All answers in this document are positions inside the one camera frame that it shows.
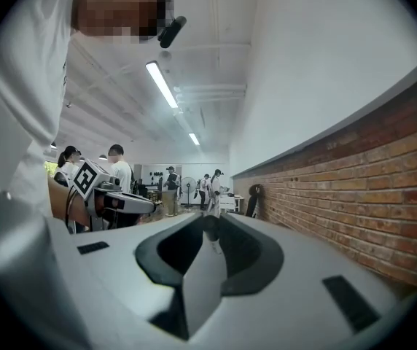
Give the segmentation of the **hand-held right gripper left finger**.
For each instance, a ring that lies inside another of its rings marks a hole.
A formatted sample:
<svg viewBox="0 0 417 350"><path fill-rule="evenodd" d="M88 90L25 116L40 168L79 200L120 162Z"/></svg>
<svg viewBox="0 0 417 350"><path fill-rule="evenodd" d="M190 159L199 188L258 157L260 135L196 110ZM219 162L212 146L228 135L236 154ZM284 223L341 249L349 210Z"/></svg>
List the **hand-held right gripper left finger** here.
<svg viewBox="0 0 417 350"><path fill-rule="evenodd" d="M157 222L72 235L49 218L52 248L61 275L85 326L79 350L204 350L150 323L169 308L174 290L154 284L139 267L137 246L174 225L196 220L184 214Z"/></svg>

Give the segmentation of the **black standing fan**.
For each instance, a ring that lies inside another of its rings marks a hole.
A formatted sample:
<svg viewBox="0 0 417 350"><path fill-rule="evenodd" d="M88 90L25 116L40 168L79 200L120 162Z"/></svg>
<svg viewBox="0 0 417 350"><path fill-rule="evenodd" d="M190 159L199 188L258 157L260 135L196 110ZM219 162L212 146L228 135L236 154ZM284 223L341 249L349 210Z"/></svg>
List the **black standing fan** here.
<svg viewBox="0 0 417 350"><path fill-rule="evenodd" d="M192 177L185 177L181 181L181 189L184 193L184 207L189 209L192 207L191 195L196 191L196 181Z"/></svg>

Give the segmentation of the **person's white shirt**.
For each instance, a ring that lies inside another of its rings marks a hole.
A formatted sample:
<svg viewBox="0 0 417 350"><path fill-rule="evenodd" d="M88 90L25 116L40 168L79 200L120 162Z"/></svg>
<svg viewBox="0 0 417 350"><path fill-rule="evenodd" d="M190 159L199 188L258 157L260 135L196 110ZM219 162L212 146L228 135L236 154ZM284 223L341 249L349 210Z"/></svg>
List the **person's white shirt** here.
<svg viewBox="0 0 417 350"><path fill-rule="evenodd" d="M0 192L46 217L44 154L59 129L73 0L17 0L0 25Z"/></svg>

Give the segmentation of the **person's left forearm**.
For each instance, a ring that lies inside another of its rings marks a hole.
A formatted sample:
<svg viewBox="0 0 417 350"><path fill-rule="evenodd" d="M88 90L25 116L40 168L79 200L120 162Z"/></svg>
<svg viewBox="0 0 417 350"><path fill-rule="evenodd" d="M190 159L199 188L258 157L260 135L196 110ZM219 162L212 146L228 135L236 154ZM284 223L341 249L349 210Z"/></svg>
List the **person's left forearm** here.
<svg viewBox="0 0 417 350"><path fill-rule="evenodd" d="M80 196L73 195L67 187L61 186L51 177L47 182L54 218L78 222L82 226L90 227L90 218L84 200Z"/></svg>

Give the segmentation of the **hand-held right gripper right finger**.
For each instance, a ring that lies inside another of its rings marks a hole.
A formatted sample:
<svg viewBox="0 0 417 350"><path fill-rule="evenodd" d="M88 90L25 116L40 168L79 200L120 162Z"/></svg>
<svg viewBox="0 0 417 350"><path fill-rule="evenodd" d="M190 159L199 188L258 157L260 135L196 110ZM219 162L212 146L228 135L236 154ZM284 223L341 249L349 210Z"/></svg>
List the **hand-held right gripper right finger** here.
<svg viewBox="0 0 417 350"><path fill-rule="evenodd" d="M263 250L204 234L188 272L191 350L371 350L414 306L416 294L398 289L329 244L258 219L232 221L280 247L258 272L241 271L243 285L280 268L259 292L224 296L228 258L254 262Z"/></svg>

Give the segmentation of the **white shelf unit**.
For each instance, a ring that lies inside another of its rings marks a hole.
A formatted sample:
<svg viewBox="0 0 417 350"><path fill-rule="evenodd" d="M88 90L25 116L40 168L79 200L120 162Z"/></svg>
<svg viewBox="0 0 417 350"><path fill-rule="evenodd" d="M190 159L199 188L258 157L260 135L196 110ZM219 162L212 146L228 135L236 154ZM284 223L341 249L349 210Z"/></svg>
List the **white shelf unit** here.
<svg viewBox="0 0 417 350"><path fill-rule="evenodd" d="M221 212L235 212L241 213L244 198L240 195L222 195L220 197L220 211Z"/></svg>

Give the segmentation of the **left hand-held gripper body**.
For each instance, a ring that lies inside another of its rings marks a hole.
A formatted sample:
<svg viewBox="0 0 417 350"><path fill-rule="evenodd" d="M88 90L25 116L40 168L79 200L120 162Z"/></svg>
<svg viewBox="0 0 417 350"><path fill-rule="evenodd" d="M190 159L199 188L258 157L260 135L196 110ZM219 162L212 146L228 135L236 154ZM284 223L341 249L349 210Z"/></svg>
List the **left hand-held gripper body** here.
<svg viewBox="0 0 417 350"><path fill-rule="evenodd" d="M107 192L121 191L120 180L91 160L85 160L79 168L73 179L73 188L84 200L92 217L100 217L104 209L96 205L96 198L104 198Z"/></svg>

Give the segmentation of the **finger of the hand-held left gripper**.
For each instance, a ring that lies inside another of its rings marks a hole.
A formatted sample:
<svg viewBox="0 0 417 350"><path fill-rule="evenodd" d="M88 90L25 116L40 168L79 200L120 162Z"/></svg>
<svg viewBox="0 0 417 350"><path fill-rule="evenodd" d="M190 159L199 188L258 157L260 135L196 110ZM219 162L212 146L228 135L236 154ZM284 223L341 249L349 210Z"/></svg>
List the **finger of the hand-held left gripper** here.
<svg viewBox="0 0 417 350"><path fill-rule="evenodd" d="M130 193L106 192L104 208L123 214L151 214L156 205L153 201Z"/></svg>

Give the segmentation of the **white ceiling pipes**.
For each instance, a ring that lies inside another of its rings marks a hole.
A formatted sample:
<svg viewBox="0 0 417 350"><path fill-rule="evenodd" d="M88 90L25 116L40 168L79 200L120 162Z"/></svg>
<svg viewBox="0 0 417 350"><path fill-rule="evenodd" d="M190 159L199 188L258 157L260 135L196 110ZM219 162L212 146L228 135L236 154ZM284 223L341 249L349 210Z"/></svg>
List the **white ceiling pipes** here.
<svg viewBox="0 0 417 350"><path fill-rule="evenodd" d="M175 87L176 101L179 104L200 104L204 102L226 102L244 99L246 85L194 85Z"/></svg>

